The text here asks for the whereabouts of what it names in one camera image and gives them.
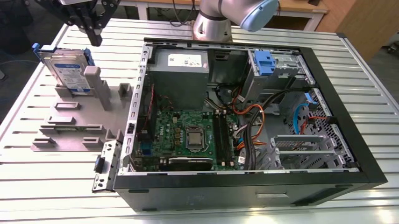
wooden cabinet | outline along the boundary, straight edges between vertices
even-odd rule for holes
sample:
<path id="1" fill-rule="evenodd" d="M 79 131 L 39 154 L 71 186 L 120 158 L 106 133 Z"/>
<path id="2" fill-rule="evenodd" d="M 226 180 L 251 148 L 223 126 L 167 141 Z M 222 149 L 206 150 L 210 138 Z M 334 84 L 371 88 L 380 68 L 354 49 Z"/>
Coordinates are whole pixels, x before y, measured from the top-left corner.
<path id="1" fill-rule="evenodd" d="M 370 60 L 399 29 L 398 0 L 323 0 L 330 12 L 316 31 L 344 33 Z"/>

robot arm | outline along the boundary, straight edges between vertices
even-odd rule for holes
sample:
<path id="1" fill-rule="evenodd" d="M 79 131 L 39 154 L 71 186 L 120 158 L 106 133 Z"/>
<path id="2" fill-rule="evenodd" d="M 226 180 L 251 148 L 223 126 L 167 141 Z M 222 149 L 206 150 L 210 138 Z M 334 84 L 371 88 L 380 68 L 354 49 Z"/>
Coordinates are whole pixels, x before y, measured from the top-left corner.
<path id="1" fill-rule="evenodd" d="M 195 38 L 230 41 L 230 21 L 250 32 L 258 31 L 272 18 L 278 4 L 278 0 L 202 0 L 194 25 Z"/>
<path id="2" fill-rule="evenodd" d="M 35 0 L 68 26 L 78 25 L 94 46 L 102 45 L 102 30 L 106 27 L 120 0 L 102 0 L 103 13 L 95 8 L 98 0 Z"/>
<path id="3" fill-rule="evenodd" d="M 102 30 L 116 11 L 120 0 L 102 0 L 104 12 L 98 14 L 98 0 L 35 0 L 67 25 L 78 25 L 94 46 L 102 45 Z M 194 25 L 198 40 L 226 42 L 231 40 L 231 24 L 258 31 L 270 21 L 278 0 L 202 0 Z"/>

gray 3d-printed holder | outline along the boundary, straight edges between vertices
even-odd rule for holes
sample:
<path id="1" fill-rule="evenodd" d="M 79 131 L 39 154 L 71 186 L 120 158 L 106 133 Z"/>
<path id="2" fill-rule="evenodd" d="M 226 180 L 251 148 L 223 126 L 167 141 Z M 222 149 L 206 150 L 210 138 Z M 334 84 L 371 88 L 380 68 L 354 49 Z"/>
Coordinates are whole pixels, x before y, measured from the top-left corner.
<path id="1" fill-rule="evenodd" d="M 100 151 L 104 142 L 123 142 L 132 87 L 126 83 L 108 87 L 99 67 L 88 66 L 84 75 L 94 96 L 72 97 L 68 89 L 56 87 L 64 94 L 51 108 L 48 124 L 40 126 L 33 151 Z"/>

ram slot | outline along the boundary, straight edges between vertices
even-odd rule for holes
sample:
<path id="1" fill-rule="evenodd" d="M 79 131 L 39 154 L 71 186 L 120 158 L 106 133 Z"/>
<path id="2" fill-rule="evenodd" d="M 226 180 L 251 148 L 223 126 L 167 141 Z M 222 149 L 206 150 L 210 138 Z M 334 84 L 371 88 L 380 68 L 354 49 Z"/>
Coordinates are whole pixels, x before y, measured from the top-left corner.
<path id="1" fill-rule="evenodd" d="M 226 115 L 220 116 L 220 132 L 222 132 L 222 145 L 223 145 L 223 161 L 227 166 L 230 166 L 231 162 L 231 147 L 230 147 L 230 137 L 228 137 L 228 124 Z"/>
<path id="2" fill-rule="evenodd" d="M 216 147 L 216 161 L 218 164 L 222 164 L 223 160 L 223 146 L 222 146 L 222 136 L 220 136 L 220 124 L 219 124 L 219 115 L 214 114 L 212 118 L 212 125 L 214 125 L 214 141 Z"/>

black case frame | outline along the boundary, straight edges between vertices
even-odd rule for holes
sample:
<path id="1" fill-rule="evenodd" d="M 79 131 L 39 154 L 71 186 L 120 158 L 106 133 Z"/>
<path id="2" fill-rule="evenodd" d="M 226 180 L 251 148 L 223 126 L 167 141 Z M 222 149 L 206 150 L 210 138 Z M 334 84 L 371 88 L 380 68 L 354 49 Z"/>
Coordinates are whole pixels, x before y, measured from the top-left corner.
<path id="1" fill-rule="evenodd" d="M 316 205 L 351 191 L 370 189 L 387 182 L 311 48 L 155 38 L 146 38 L 144 41 L 163 49 L 180 49 L 176 43 L 187 44 L 186 49 L 190 49 L 192 44 L 204 46 L 212 43 L 220 44 L 226 50 L 232 46 L 298 50 L 304 57 L 331 113 L 338 119 L 338 126 L 360 172 L 116 176 L 114 189 L 135 210 Z M 286 194 L 290 199 L 264 198 L 270 193 Z"/>

